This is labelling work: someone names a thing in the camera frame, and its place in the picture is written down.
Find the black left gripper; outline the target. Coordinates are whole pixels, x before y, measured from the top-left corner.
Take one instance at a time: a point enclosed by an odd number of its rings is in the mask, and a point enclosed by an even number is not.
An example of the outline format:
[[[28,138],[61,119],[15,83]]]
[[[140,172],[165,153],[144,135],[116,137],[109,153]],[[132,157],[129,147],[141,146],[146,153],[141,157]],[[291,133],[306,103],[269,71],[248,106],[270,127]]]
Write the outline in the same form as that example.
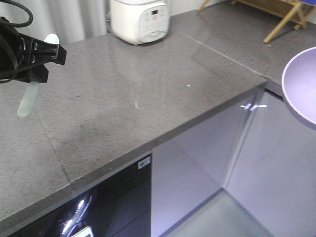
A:
[[[47,43],[18,32],[9,21],[0,18],[0,81],[46,83],[46,63],[64,65],[67,52],[59,44]]]

